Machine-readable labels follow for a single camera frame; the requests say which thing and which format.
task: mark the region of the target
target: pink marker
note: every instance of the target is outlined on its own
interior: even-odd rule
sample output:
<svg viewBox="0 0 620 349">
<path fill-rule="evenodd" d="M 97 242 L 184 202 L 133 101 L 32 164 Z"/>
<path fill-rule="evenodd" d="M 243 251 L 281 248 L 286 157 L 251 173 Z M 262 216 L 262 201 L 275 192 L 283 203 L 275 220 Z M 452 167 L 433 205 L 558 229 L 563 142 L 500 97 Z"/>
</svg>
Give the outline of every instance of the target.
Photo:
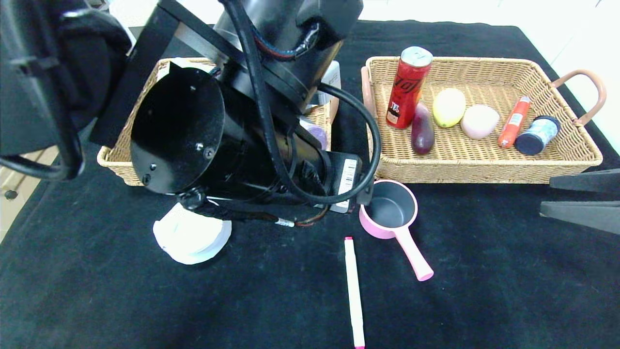
<svg viewBox="0 0 620 349">
<path fill-rule="evenodd" d="M 353 346 L 364 349 L 364 320 L 361 316 L 360 281 L 357 278 L 357 261 L 353 249 L 353 238 L 345 237 L 345 262 L 347 264 L 347 284 L 351 327 L 353 327 Z"/>
</svg>

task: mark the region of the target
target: pink saucepan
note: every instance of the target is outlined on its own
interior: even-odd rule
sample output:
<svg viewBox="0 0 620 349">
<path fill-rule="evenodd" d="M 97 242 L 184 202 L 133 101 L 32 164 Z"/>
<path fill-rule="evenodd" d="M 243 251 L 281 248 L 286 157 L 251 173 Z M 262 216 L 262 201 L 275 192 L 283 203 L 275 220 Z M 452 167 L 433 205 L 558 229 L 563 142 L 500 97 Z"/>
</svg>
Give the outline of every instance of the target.
<svg viewBox="0 0 620 349">
<path fill-rule="evenodd" d="M 373 198 L 360 208 L 360 222 L 376 238 L 394 238 L 405 251 L 419 281 L 433 276 L 420 250 L 409 233 L 409 226 L 418 215 L 418 202 L 414 194 L 397 181 L 382 179 L 374 182 Z"/>
</svg>

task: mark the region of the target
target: orange sausage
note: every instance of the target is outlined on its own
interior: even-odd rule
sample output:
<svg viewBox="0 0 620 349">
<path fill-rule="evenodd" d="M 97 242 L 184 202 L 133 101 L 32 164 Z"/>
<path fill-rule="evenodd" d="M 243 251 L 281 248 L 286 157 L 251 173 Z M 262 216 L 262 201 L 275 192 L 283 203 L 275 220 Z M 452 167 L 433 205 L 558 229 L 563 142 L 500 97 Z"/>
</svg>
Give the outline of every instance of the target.
<svg viewBox="0 0 620 349">
<path fill-rule="evenodd" d="M 530 103 L 531 99 L 528 96 L 523 96 L 516 102 L 508 121 L 504 125 L 502 134 L 497 139 L 497 144 L 501 148 L 510 148 L 515 143 L 516 135 L 519 133 L 525 117 L 528 115 Z"/>
</svg>

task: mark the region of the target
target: woven basket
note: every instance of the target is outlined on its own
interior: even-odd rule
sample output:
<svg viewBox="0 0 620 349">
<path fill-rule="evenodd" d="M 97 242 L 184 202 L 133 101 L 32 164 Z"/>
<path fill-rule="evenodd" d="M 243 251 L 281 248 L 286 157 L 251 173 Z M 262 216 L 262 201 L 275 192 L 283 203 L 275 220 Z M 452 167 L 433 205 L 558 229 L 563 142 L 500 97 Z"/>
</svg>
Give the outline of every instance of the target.
<svg viewBox="0 0 620 349">
<path fill-rule="evenodd" d="M 548 183 L 550 177 L 580 173 L 603 161 L 583 127 L 605 102 L 605 87 L 598 77 L 588 71 L 575 71 L 552 83 L 536 63 L 504 58 L 433 59 L 422 87 L 422 100 L 427 106 L 432 106 L 441 90 L 458 88 L 465 94 L 468 106 L 486 104 L 501 118 L 493 133 L 481 140 L 467 137 L 460 125 L 447 129 L 435 125 L 435 146 L 429 154 L 418 155 L 410 145 L 411 127 L 398 130 L 385 120 L 398 59 L 372 57 L 362 68 L 365 104 L 375 112 L 381 131 L 378 178 L 403 183 Z M 556 88 L 576 74 L 588 75 L 601 93 L 599 103 L 579 121 Z M 556 138 L 535 156 L 497 145 L 516 100 L 524 95 L 532 103 L 520 132 L 543 114 L 558 118 L 562 124 Z M 372 149 L 370 136 L 368 140 Z"/>
<path fill-rule="evenodd" d="M 187 61 L 192 63 L 204 64 L 206 66 L 215 66 L 206 58 L 185 58 Z M 142 186 L 142 182 L 138 178 L 136 171 L 133 169 L 133 164 L 131 163 L 131 128 L 133 126 L 133 120 L 136 117 L 136 113 L 140 108 L 140 104 L 142 100 L 146 96 L 146 93 L 155 85 L 157 82 L 158 75 L 161 76 L 168 69 L 169 63 L 172 61 L 171 59 L 165 59 L 158 61 L 157 65 L 151 72 L 151 75 L 146 80 L 144 84 L 144 88 L 136 101 L 136 104 L 133 106 L 131 110 L 131 114 L 127 119 L 127 123 L 125 124 L 123 130 L 118 136 L 118 140 L 113 148 L 102 147 L 97 154 L 97 163 L 103 167 L 107 167 L 116 173 L 117 176 L 123 178 L 125 184 L 129 186 Z M 323 106 L 317 106 L 312 109 L 312 112 L 307 115 L 308 119 L 310 119 L 313 123 L 318 126 L 321 126 L 325 132 L 327 133 L 327 149 L 330 149 L 330 143 L 332 138 L 332 125 L 329 120 L 329 111 L 330 104 L 325 104 Z"/>
</svg>

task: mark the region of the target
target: red can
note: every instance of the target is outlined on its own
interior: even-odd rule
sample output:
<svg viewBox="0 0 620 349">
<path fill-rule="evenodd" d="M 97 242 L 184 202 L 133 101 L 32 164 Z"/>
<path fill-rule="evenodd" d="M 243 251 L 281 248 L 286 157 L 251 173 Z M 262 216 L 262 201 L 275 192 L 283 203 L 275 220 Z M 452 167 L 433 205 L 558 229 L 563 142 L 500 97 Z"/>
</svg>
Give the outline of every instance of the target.
<svg viewBox="0 0 620 349">
<path fill-rule="evenodd" d="M 402 51 L 387 105 L 388 125 L 405 129 L 411 124 L 432 61 L 433 55 L 422 47 L 411 46 Z"/>
</svg>

